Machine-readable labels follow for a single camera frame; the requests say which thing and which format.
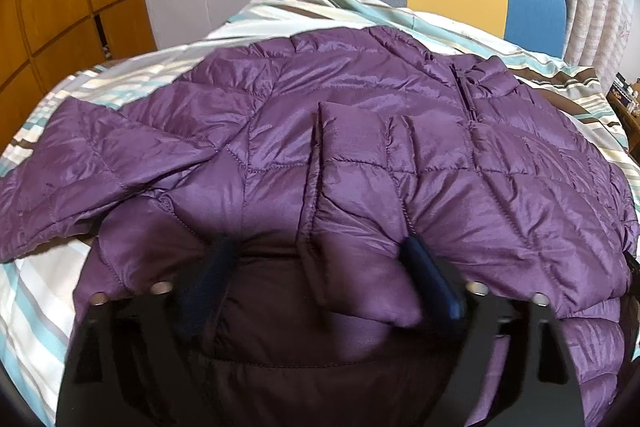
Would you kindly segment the purple quilted down jacket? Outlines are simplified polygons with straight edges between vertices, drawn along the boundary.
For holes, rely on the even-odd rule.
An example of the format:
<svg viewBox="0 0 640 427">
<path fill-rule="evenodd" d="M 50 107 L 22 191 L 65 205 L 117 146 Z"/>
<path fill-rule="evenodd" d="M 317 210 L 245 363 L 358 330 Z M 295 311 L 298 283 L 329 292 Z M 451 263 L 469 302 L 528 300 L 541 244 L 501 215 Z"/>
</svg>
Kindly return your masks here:
<svg viewBox="0 0 640 427">
<path fill-rule="evenodd" d="M 70 344 L 94 295 L 232 239 L 196 363 L 221 426 L 420 426 L 448 369 L 410 235 L 500 297 L 549 298 L 599 425 L 638 373 L 638 234 L 623 171 L 554 94 L 384 26 L 221 48 L 119 109 L 66 98 L 1 181 L 3 261 L 93 238 Z"/>
</svg>

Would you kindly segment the striped bed duvet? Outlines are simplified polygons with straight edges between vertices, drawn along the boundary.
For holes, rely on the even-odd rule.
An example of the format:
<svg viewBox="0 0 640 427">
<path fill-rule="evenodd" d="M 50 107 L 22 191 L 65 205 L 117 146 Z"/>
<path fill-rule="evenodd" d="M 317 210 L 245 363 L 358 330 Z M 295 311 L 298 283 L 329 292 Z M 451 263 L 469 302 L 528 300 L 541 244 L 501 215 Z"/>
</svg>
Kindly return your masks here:
<svg viewBox="0 0 640 427">
<path fill-rule="evenodd" d="M 625 150 L 622 125 L 593 72 L 579 79 L 580 68 L 559 58 L 526 51 L 469 24 L 392 8 L 380 0 L 252 0 L 202 40 L 74 72 L 44 97 L 14 135 L 1 156 L 1 171 L 8 173 L 32 155 L 47 121 L 69 96 L 119 108 L 170 83 L 217 46 L 239 46 L 318 28 L 376 24 L 405 31 L 439 53 L 498 56 L 518 78 L 534 72 L 529 87 L 573 102 L 574 108 L 566 113 L 570 122 L 620 167 L 631 192 L 639 192 L 639 167 Z M 54 422 L 75 316 L 73 290 L 89 248 L 87 239 L 67 239 L 1 267 L 1 361 L 29 412 L 47 426 Z"/>
</svg>

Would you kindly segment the wooden desk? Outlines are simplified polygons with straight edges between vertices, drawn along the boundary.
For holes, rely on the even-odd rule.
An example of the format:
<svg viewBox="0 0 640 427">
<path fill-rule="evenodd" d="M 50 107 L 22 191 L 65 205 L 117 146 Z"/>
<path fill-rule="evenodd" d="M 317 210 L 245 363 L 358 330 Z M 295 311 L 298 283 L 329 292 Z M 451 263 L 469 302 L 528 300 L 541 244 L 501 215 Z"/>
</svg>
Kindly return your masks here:
<svg viewBox="0 0 640 427">
<path fill-rule="evenodd" d="M 606 99 L 622 124 L 628 142 L 627 148 L 629 153 L 631 153 L 632 156 L 636 156 L 639 154 L 639 111 L 633 114 L 629 113 L 622 103 L 615 98 L 611 88 L 608 90 Z"/>
</svg>

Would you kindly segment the items on desk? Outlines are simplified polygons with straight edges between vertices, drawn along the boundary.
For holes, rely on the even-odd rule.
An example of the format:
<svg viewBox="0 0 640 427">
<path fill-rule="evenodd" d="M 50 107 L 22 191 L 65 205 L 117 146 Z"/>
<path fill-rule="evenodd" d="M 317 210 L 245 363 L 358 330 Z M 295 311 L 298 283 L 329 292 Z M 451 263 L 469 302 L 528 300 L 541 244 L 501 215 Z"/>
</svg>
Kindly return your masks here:
<svg viewBox="0 0 640 427">
<path fill-rule="evenodd" d="M 618 72 L 614 78 L 611 91 L 629 113 L 633 114 L 638 112 L 639 90 L 636 89 L 632 83 L 629 83 L 620 72 Z"/>
</svg>

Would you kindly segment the orange wooden wardrobe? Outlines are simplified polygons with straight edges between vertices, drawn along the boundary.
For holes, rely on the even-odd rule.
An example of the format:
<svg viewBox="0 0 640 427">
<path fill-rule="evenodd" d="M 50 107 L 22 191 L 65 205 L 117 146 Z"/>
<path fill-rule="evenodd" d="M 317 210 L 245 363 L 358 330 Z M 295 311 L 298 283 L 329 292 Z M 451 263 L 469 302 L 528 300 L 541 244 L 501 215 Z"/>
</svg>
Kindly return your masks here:
<svg viewBox="0 0 640 427">
<path fill-rule="evenodd" d="M 1 143 L 67 76 L 155 48 L 145 0 L 1 0 Z"/>
</svg>

